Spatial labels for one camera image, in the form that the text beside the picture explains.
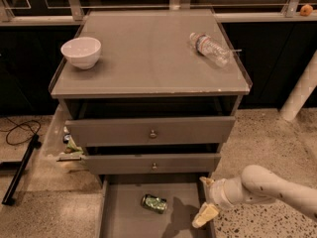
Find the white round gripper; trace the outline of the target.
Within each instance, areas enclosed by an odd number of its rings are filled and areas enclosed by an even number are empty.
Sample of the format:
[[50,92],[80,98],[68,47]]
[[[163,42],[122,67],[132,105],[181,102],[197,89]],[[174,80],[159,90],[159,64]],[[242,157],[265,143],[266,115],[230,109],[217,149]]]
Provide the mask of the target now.
[[[245,191],[240,178],[219,179],[200,177],[200,181],[209,188],[209,201],[221,209],[233,208],[245,199]],[[219,214],[219,209],[212,203],[204,202],[195,215],[192,226],[200,228]]]

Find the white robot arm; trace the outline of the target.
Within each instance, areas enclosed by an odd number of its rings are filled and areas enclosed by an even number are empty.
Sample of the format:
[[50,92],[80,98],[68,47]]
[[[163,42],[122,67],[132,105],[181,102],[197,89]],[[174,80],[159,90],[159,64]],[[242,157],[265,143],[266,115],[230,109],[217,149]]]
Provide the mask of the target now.
[[231,209],[236,204],[266,204],[276,199],[317,220],[316,189],[285,180],[262,166],[246,166],[234,178],[201,177],[200,180],[205,201],[192,221],[194,228],[204,226],[221,210]]

